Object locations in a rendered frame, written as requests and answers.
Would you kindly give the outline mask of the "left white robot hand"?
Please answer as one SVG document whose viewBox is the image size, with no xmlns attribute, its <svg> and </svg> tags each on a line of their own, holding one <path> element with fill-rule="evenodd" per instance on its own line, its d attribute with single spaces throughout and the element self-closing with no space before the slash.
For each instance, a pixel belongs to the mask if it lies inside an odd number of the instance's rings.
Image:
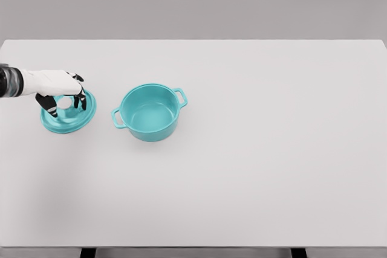
<svg viewBox="0 0 387 258">
<path fill-rule="evenodd" d="M 53 118 L 57 118 L 57 103 L 54 96 L 73 96 L 74 107 L 85 111 L 87 100 L 85 90 L 82 86 L 83 77 L 76 73 L 63 70 L 47 70 L 42 72 L 42 77 L 38 81 L 35 100 L 43 110 L 48 112 Z"/>
</svg>

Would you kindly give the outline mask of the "teal pot lid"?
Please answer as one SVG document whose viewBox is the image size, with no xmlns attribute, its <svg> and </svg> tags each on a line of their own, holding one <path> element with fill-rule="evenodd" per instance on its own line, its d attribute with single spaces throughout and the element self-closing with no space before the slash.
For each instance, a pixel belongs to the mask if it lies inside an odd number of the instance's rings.
<svg viewBox="0 0 387 258">
<path fill-rule="evenodd" d="M 74 98 L 72 95 L 54 96 L 57 102 L 57 117 L 52 117 L 46 110 L 41 109 L 40 119 L 42 125 L 49 131 L 58 134 L 67 134 L 77 131 L 87 125 L 93 118 L 97 103 L 91 92 L 85 90 L 86 110 L 82 109 L 82 104 L 79 102 L 78 108 L 75 108 Z M 68 108 L 62 109 L 59 107 L 59 101 L 62 98 L 69 98 L 71 105 Z"/>
</svg>

